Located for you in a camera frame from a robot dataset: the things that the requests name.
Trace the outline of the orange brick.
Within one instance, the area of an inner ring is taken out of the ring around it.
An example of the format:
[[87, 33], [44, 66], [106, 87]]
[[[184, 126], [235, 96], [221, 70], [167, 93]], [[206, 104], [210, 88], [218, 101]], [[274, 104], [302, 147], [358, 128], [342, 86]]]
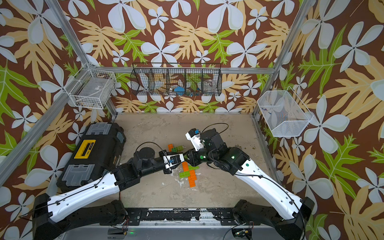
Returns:
[[183, 172], [189, 171], [189, 165], [187, 162], [182, 162]]
[[195, 181], [197, 179], [195, 170], [190, 171], [189, 179], [190, 181]]
[[189, 179], [189, 186], [190, 188], [194, 188], [196, 186], [195, 180]]
[[169, 145], [168, 145], [169, 152], [171, 152], [173, 148], [174, 148], [174, 145], [173, 145], [173, 144], [169, 144]]

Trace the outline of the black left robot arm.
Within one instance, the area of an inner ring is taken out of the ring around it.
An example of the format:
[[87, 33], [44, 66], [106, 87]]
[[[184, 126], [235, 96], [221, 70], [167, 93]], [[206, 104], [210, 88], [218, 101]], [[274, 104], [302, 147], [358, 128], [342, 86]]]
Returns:
[[119, 192], [159, 171], [170, 174], [187, 161], [185, 154], [166, 152], [155, 157], [152, 148], [135, 152], [128, 162], [115, 167], [102, 177], [60, 195], [43, 194], [35, 199], [32, 213], [32, 232], [35, 240], [54, 240], [61, 234], [91, 224], [117, 225], [127, 220], [121, 201], [115, 200], [100, 207], [88, 205]]

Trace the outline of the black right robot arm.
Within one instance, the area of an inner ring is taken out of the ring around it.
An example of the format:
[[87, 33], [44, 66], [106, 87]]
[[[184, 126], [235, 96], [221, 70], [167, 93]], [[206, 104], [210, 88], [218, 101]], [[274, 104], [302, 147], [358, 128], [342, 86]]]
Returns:
[[303, 240], [306, 226], [314, 209], [314, 201], [297, 195], [279, 185], [262, 171], [238, 147], [228, 147], [216, 129], [186, 133], [193, 149], [187, 151], [187, 162], [196, 167], [202, 163], [214, 164], [218, 169], [237, 177], [268, 201], [270, 206], [254, 205], [240, 200], [232, 209], [239, 225], [267, 225], [273, 227], [285, 240]]

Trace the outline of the orange brick front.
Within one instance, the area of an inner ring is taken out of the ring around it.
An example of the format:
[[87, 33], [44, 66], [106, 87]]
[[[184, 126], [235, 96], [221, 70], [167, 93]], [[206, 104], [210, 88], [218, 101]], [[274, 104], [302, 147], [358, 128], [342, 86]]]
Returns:
[[174, 148], [174, 145], [173, 145], [173, 144], [169, 144], [169, 145], [168, 145], [169, 152], [171, 152], [173, 148]]

